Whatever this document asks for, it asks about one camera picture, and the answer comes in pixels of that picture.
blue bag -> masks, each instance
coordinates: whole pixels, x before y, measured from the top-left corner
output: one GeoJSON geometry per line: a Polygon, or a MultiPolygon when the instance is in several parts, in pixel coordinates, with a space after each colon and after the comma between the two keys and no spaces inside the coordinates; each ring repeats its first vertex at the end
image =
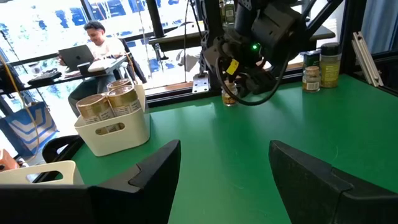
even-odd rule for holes
{"type": "MultiPolygon", "coordinates": [[[[49,140],[55,138],[58,129],[44,102],[36,103],[28,109],[37,124],[41,150],[49,140]]],[[[30,157],[36,153],[35,126],[25,109],[1,118],[0,129],[21,157],[30,157]]]]}

green jar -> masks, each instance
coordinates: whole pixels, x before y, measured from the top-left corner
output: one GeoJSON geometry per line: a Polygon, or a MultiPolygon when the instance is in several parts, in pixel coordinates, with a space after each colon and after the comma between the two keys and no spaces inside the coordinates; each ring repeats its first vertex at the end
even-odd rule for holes
{"type": "Polygon", "coordinates": [[[335,88],[338,86],[341,53],[339,43],[328,43],[321,46],[321,87],[335,88]]]}

white plastic bin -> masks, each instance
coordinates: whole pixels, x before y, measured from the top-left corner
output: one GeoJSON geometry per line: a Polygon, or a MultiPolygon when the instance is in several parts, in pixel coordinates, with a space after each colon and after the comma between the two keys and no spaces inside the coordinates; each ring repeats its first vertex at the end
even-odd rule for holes
{"type": "Polygon", "coordinates": [[[27,178],[28,175],[50,171],[58,171],[62,174],[62,179],[35,184],[84,184],[79,170],[73,161],[52,162],[49,164],[6,170],[0,172],[0,184],[31,184],[27,178]]]}
{"type": "Polygon", "coordinates": [[[149,140],[150,114],[146,109],[145,91],[142,85],[136,85],[134,88],[141,104],[141,109],[136,112],[89,125],[79,116],[75,129],[94,155],[105,156],[140,146],[149,140]],[[96,134],[99,128],[119,123],[124,124],[124,129],[104,135],[96,134]]]}

desk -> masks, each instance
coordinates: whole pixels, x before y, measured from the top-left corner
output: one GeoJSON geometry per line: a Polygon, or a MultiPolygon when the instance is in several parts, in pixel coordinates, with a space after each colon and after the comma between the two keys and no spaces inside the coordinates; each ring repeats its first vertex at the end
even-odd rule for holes
{"type": "MultiPolygon", "coordinates": [[[[74,77],[68,77],[68,78],[65,78],[64,74],[62,74],[62,76],[60,78],[56,78],[52,82],[40,83],[40,84],[36,84],[36,85],[29,85],[27,83],[24,83],[24,86],[22,88],[20,88],[19,91],[32,90],[32,89],[36,89],[36,88],[40,88],[40,87],[56,85],[56,84],[59,84],[59,83],[71,82],[71,81],[74,81],[74,80],[81,80],[81,79],[84,79],[84,78],[91,78],[91,77],[96,77],[96,76],[100,76],[100,75],[106,75],[106,74],[110,74],[110,73],[113,73],[116,79],[120,79],[121,76],[120,76],[118,68],[125,61],[127,61],[127,57],[126,56],[122,56],[122,57],[116,59],[116,61],[113,62],[112,65],[109,68],[107,68],[105,71],[89,72],[89,73],[84,73],[82,75],[78,75],[78,76],[74,76],[74,77]]],[[[14,93],[14,91],[12,91],[12,92],[4,92],[3,90],[0,90],[0,95],[10,94],[10,93],[14,93]]]]}
{"type": "MultiPolygon", "coordinates": [[[[199,24],[201,33],[204,32],[205,27],[203,23],[201,22],[199,24]]],[[[149,40],[149,44],[154,45],[154,44],[160,44],[160,48],[162,51],[166,52],[169,50],[177,50],[177,49],[183,49],[184,48],[184,26],[181,26],[175,30],[172,30],[168,33],[165,34],[164,37],[160,38],[153,38],[149,40]]],[[[334,38],[336,37],[336,34],[332,32],[331,30],[327,29],[324,26],[321,26],[315,33],[314,35],[310,38],[310,46],[313,48],[317,47],[317,41],[318,40],[323,40],[323,39],[329,39],[329,38],[334,38]]],[[[187,48],[190,47],[198,47],[200,46],[200,35],[198,31],[198,26],[195,23],[189,23],[187,24],[187,48]]]]}
{"type": "Polygon", "coordinates": [[[272,178],[269,141],[398,192],[397,111],[398,98],[342,75],[336,89],[303,93],[291,83],[255,107],[227,108],[217,96],[156,108],[143,146],[95,157],[83,145],[73,160],[86,184],[99,184],[181,139],[170,223],[284,224],[290,220],[272,178]]]}

man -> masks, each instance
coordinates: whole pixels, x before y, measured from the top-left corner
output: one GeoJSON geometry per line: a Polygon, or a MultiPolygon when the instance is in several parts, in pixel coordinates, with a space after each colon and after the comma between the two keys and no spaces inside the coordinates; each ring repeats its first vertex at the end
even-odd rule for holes
{"type": "MultiPolygon", "coordinates": [[[[90,37],[91,42],[88,43],[87,46],[91,50],[95,60],[102,60],[110,57],[118,58],[124,55],[124,46],[122,42],[115,37],[106,37],[105,27],[100,22],[90,21],[84,26],[84,29],[90,37]]],[[[77,101],[87,96],[106,92],[106,85],[114,81],[114,75],[108,74],[89,78],[78,85],[68,97],[69,104],[75,115],[80,115],[76,108],[77,101]]]]}

